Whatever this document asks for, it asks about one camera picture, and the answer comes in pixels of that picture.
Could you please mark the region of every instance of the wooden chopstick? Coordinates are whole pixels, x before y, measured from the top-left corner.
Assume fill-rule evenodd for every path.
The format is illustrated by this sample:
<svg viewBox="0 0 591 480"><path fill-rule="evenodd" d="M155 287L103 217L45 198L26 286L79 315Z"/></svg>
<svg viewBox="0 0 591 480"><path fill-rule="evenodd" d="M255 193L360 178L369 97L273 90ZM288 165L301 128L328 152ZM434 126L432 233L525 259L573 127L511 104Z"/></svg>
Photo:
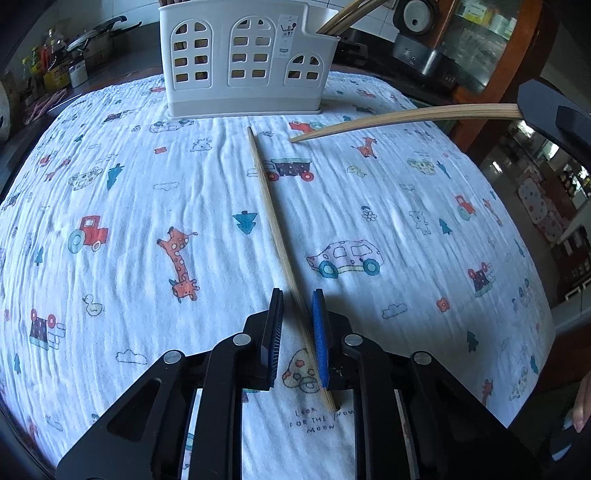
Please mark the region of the wooden chopstick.
<svg viewBox="0 0 591 480"><path fill-rule="evenodd" d="M361 20L365 15L373 12L377 7L386 3L387 0L369 0L361 7L350 12L347 16L340 20L333 28L331 28L327 35L333 37L340 37L345 30L347 30L355 22Z"/></svg>
<svg viewBox="0 0 591 480"><path fill-rule="evenodd" d="M265 210L267 211L269 223L271 224L271 232L273 234L275 248L277 249L277 254L279 255L281 268L283 269L283 272L285 273L285 276L287 278L287 285L290 289L291 298L294 300L295 303L295 313L300 327L300 333L304 338L304 343L306 344L306 349L308 350L308 357L312 361L312 368L316 369L316 372L319 372L318 362L316 361L316 347L314 346L314 335L310 331L310 326L312 325L310 313L308 311L308 307L306 306L304 296L301 294L301 290L297 285L296 276L294 275L294 271L291 267L290 258L287 254L287 247L285 246L285 240L281 233L281 227L279 225L277 213L275 211L275 207L273 207L273 200L271 199L269 185L267 185L267 174L265 173L265 169L263 168L261 155L256 146L256 139L254 134L252 133L252 128L250 127L248 127L248 139L251 144L252 158L255 162L256 175L259 180L259 185L261 186L261 193L263 202L265 203ZM325 390L321 386L320 394L324 400L324 404L331 413L338 411L338 408L335 405L335 400L329 391Z"/></svg>
<svg viewBox="0 0 591 480"><path fill-rule="evenodd" d="M365 0L353 0L349 5L347 5L343 9L341 9L333 18L328 20L327 23L322 25L318 29L318 32L316 32L316 33L319 33L321 35L326 35L328 33L328 31L331 30L339 21L341 21L344 17L349 15L352 11L359 8L359 6L363 2L365 2Z"/></svg>
<svg viewBox="0 0 591 480"><path fill-rule="evenodd" d="M401 112L384 113L366 118L359 118L341 124L320 128L313 132L290 138L291 143L298 143L312 138L327 137L361 130L362 128L383 127L384 125L406 124L429 120L463 120L483 118L487 120L522 119L523 114L515 103L464 103L461 105L443 105Z"/></svg>

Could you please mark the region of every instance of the bottle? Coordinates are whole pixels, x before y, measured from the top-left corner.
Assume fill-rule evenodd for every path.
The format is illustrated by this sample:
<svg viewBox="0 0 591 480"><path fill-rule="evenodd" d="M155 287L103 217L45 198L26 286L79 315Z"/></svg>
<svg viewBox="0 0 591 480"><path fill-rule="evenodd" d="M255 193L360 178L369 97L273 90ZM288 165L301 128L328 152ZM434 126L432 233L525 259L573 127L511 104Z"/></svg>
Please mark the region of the bottle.
<svg viewBox="0 0 591 480"><path fill-rule="evenodd" d="M47 70L57 67L65 60L67 54L66 42L64 41L63 35L61 35L55 27L49 29L45 40L45 47L47 47L48 55L50 57Z"/></svg>
<svg viewBox="0 0 591 480"><path fill-rule="evenodd" d="M21 102L24 102L25 106L30 106L34 101L35 97L31 88L31 74L29 71L29 57L25 57L22 60Z"/></svg>
<svg viewBox="0 0 591 480"><path fill-rule="evenodd" d="M41 49L39 47L33 47L31 49L31 75L33 77L33 94L35 95L35 99L39 99L45 95L43 69L41 67Z"/></svg>

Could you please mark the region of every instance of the label sticker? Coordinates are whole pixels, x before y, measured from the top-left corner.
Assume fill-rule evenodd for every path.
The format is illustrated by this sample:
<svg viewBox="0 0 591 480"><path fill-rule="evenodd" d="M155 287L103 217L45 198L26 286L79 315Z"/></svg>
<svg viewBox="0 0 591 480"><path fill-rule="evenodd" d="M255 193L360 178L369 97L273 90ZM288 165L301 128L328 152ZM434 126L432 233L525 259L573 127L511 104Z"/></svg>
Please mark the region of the label sticker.
<svg viewBox="0 0 591 480"><path fill-rule="evenodd" d="M294 42L296 28L298 27L297 15L279 15L279 28L275 36L275 51L273 56L280 59L288 59L291 56L291 45Z"/></svg>

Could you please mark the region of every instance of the cartoon duck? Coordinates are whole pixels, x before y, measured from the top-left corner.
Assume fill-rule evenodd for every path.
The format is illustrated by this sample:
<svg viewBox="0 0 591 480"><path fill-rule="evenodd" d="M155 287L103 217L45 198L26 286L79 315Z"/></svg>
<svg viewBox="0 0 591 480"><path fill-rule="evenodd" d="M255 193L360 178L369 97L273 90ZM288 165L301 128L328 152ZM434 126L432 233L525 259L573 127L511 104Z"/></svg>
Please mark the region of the cartoon duck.
<svg viewBox="0 0 591 480"><path fill-rule="evenodd" d="M86 312L88 313L88 315L90 315L91 317L96 317L98 315L100 315L103 311L103 305L102 303L94 303L94 297L92 295L86 295L82 301L84 303L86 303Z"/></svg>

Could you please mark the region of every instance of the cartoon bear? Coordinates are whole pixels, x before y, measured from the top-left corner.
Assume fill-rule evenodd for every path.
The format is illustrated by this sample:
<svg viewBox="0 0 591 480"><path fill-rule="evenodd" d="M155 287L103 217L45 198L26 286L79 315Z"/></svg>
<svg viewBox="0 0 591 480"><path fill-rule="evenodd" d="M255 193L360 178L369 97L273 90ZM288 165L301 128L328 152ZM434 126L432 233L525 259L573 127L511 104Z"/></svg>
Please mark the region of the cartoon bear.
<svg viewBox="0 0 591 480"><path fill-rule="evenodd" d="M205 150L211 150L211 140L209 138L199 138L197 139L197 143L193 144L193 148L191 152L202 152Z"/></svg>

